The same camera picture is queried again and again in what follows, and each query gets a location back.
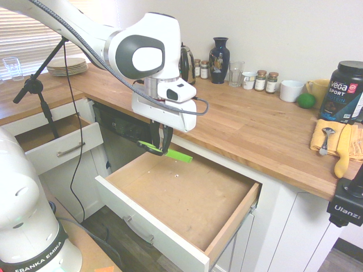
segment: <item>window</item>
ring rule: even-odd
[[[94,18],[94,0],[69,0],[90,18]],[[60,42],[61,36],[35,19],[0,8],[0,58],[17,57],[23,75],[33,74]],[[73,43],[66,43],[67,56],[83,54]],[[60,49],[55,58],[63,57]],[[0,75],[11,78],[2,61]]]

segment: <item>lime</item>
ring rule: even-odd
[[[310,109],[315,104],[315,97],[309,93],[299,95],[297,103],[303,109]]]

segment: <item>protein powder tub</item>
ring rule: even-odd
[[[319,118],[353,124],[363,106],[363,62],[341,61],[333,72]]]

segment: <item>electric kettle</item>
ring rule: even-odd
[[[195,83],[194,57],[189,47],[181,43],[179,70],[181,78],[190,85]]]

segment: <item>green object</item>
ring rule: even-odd
[[[181,160],[182,162],[185,162],[185,163],[191,163],[192,159],[193,159],[193,157],[190,157],[187,154],[181,153],[179,151],[175,151],[175,150],[170,149],[170,148],[168,149],[168,153],[165,154],[165,156],[171,157],[171,158],[176,159],[176,160]]]
[[[314,95],[312,95],[310,93],[306,93],[306,94],[303,93],[303,94],[299,95],[299,97],[297,99],[297,103],[303,109],[310,109],[315,104],[315,97],[314,97]]]
[[[143,146],[147,146],[148,148],[154,150],[154,151],[157,151],[157,152],[162,152],[160,149],[156,148],[153,144],[151,143],[147,143],[147,142],[143,142],[143,141],[138,141],[141,145]],[[176,160],[180,160],[182,162],[185,162],[185,163],[190,163],[193,159],[193,157],[187,155],[187,154],[184,154],[184,153],[181,153],[179,151],[176,151],[176,150],[173,150],[173,149],[168,149],[168,152],[165,154],[165,156],[169,157],[169,158],[173,158],[173,159],[176,159]]]

